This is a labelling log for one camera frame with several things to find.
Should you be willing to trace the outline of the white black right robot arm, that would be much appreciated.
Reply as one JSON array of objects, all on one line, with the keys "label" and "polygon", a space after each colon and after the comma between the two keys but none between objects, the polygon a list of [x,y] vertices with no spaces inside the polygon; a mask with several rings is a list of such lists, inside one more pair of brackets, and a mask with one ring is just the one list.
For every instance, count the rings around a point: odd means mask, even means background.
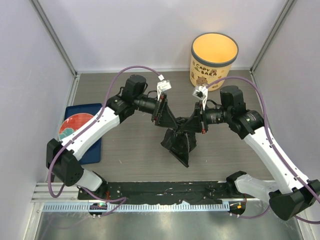
[{"label": "white black right robot arm", "polygon": [[282,220],[295,217],[312,206],[320,195],[319,180],[310,180],[292,163],[281,149],[264,118],[255,110],[248,110],[243,92],[235,85],[220,89],[220,104],[206,106],[208,89],[196,86],[193,96],[199,99],[194,117],[200,132],[208,131],[210,124],[226,123],[230,130],[248,144],[259,156],[274,178],[274,183],[259,180],[244,171],[226,178],[226,193],[233,198],[250,195],[267,204]]}]

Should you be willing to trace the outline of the black trash bag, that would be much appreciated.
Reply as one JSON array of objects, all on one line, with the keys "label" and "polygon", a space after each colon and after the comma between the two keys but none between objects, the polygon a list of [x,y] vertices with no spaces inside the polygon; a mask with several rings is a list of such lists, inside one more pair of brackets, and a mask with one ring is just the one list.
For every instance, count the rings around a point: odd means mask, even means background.
[{"label": "black trash bag", "polygon": [[178,131],[168,128],[160,144],[188,168],[189,153],[197,146],[196,133],[194,131]]}]

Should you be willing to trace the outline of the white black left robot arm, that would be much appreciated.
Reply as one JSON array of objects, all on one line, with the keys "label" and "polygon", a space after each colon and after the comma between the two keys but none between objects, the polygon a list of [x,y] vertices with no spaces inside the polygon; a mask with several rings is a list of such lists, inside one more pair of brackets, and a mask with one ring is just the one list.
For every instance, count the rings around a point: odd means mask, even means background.
[{"label": "white black left robot arm", "polygon": [[46,146],[46,167],[49,170],[47,182],[50,183],[50,178],[55,175],[63,186],[85,188],[93,198],[102,199],[107,192],[106,181],[93,171],[84,169],[79,161],[95,142],[132,116],[136,110],[151,114],[154,121],[158,119],[156,114],[165,101],[164,91],[172,87],[171,83],[160,75],[156,98],[145,94],[147,87],[143,76],[131,75],[119,93],[110,97],[82,127],[61,141],[51,139]]}]

